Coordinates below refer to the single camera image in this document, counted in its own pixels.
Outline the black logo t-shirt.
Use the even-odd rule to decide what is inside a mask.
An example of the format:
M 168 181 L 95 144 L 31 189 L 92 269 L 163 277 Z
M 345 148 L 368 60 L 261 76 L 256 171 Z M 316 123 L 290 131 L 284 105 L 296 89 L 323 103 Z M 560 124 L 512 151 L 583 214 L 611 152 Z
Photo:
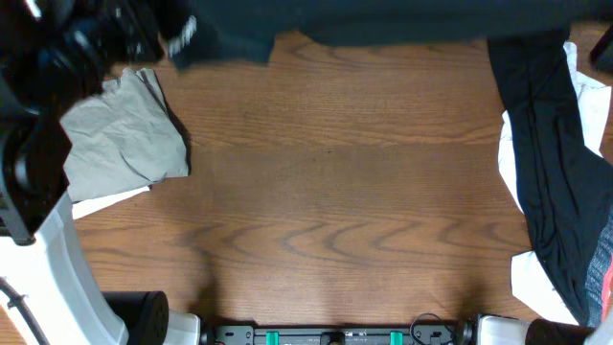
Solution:
M 154 15 L 179 69 L 266 63 L 277 35 L 329 46 L 430 43 L 521 35 L 610 18 L 610 0 L 172 0 Z

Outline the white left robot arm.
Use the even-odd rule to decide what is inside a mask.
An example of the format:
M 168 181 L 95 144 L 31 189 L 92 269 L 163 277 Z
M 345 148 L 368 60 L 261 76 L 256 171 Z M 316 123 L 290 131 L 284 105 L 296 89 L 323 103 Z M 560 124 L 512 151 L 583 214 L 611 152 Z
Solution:
M 156 62 L 154 1 L 1 5 L 1 305 L 30 344 L 204 344 L 161 291 L 100 290 L 72 216 L 61 116 L 118 62 Z

